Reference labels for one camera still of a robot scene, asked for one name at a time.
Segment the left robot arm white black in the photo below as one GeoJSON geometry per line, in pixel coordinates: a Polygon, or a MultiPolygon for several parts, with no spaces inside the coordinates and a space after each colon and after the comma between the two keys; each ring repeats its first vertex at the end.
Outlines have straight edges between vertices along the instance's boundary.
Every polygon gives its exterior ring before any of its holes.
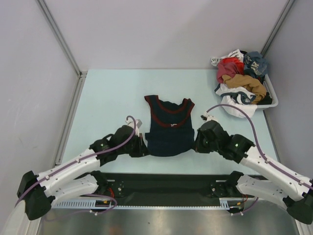
{"type": "Polygon", "coordinates": [[[25,173],[17,192],[18,202],[32,221],[46,215],[58,203],[80,196],[105,196],[103,206],[116,205],[122,186],[114,186],[99,169],[119,155],[143,157],[148,154],[137,128],[123,125],[114,134],[96,140],[75,159],[45,172],[25,173]]]}

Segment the white tank top navy trim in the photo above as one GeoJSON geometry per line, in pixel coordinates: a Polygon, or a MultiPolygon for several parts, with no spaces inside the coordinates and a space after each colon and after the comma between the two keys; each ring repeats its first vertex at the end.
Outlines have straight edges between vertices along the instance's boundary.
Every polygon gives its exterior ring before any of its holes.
{"type": "Polygon", "coordinates": [[[226,84],[218,84],[215,93],[222,98],[221,104],[234,106],[247,114],[249,118],[253,117],[257,105],[252,104],[256,95],[243,87],[229,88],[226,84]]]}

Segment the navy tank top red trim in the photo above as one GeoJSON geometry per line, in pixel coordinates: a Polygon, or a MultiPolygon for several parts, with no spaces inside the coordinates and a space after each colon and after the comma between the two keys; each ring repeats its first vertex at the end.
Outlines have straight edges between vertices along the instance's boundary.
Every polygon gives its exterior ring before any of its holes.
{"type": "Polygon", "coordinates": [[[152,156],[172,157],[194,146],[195,131],[191,112],[195,106],[189,98],[181,104],[160,100],[158,95],[146,95],[150,107],[150,131],[145,133],[147,148],[152,156]]]}

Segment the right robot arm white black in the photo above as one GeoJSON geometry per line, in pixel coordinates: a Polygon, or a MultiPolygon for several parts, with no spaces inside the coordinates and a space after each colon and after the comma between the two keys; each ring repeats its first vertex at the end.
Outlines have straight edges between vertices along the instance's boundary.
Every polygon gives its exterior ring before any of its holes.
{"type": "Polygon", "coordinates": [[[255,196],[280,206],[301,223],[312,224],[312,179],[290,170],[267,155],[262,155],[257,145],[246,137],[239,134],[229,135],[218,122],[210,120],[197,130],[195,151],[217,152],[225,159],[251,168],[266,178],[258,180],[233,171],[225,182],[211,185],[213,195],[255,196]]]}

